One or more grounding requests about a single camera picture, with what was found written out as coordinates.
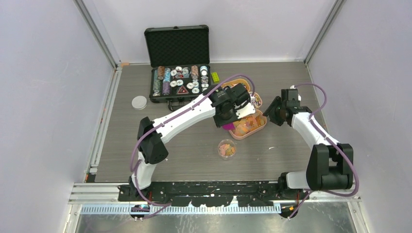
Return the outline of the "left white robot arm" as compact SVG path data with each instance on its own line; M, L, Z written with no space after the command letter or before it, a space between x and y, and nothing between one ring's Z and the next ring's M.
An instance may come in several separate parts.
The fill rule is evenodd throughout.
M255 112L251 95L242 84L214 85L179 110L154 120L143 118L131 154L129 184L118 187L120 200L131 197L147 201L156 165L169 155L166 144L180 132L208 118L220 128Z

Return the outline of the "magenta plastic scoop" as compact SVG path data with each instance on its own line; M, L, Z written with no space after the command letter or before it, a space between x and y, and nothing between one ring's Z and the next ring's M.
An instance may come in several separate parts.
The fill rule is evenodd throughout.
M228 123L222 126L224 130L230 131L234 130L236 127L234 126L234 123Z

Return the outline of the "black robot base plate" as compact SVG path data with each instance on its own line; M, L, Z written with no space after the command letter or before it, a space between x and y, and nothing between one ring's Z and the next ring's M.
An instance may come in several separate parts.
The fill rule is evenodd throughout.
M152 182L140 191L129 182L117 188L120 202L146 201L159 207L226 207L233 201L240 207L257 207L269 206L277 200L297 205L308 194L304 189L287 188L277 181Z

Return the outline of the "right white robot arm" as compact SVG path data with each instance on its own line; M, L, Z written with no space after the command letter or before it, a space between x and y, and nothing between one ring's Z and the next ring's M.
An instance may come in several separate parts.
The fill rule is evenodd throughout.
M352 146L331 137L316 121L314 112L300 102L296 88L283 89L263 114L278 126L287 123L311 149L306 170L280 175L278 195L290 199L297 189L325 191L342 197L357 194L359 178L354 171Z

